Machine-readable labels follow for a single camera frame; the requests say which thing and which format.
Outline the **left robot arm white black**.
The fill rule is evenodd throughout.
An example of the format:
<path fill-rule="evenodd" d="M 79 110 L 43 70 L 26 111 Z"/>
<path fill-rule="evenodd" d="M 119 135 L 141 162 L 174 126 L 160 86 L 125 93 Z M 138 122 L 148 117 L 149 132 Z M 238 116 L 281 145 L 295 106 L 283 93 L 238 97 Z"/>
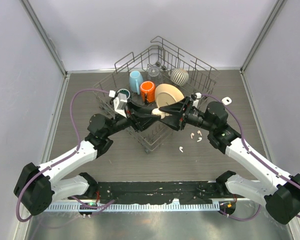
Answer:
<path fill-rule="evenodd" d="M 21 206 L 31 216 L 36 216 L 58 200 L 96 197 L 98 182 L 88 173 L 82 172 L 72 178 L 65 178 L 66 175 L 105 154 L 113 144 L 111 135 L 130 127 L 144 131 L 166 116 L 158 108 L 142 107 L 132 101 L 124 108 L 114 106 L 114 117 L 96 113 L 90 118 L 88 135 L 73 149 L 46 163 L 35 165 L 31 162 L 23 167 L 13 190 L 17 197 L 17 214 Z"/>

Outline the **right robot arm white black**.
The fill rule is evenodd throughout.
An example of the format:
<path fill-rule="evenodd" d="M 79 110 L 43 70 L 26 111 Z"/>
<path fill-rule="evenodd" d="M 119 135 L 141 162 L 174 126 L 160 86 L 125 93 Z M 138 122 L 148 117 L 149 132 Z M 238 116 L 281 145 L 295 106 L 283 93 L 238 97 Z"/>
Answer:
<path fill-rule="evenodd" d="M 209 143 L 224 155 L 236 160 L 258 179 L 247 180 L 232 171 L 216 179 L 216 193 L 223 198 L 230 194 L 248 198 L 265 207 L 278 223 L 286 225 L 300 213 L 300 174 L 291 175 L 271 163 L 245 140 L 244 132 L 237 132 L 228 123 L 231 111 L 229 97 L 208 103 L 205 112 L 186 97 L 179 102 L 161 106 L 166 116 L 162 119 L 173 130 L 182 130 L 186 124 L 208 131 Z"/>

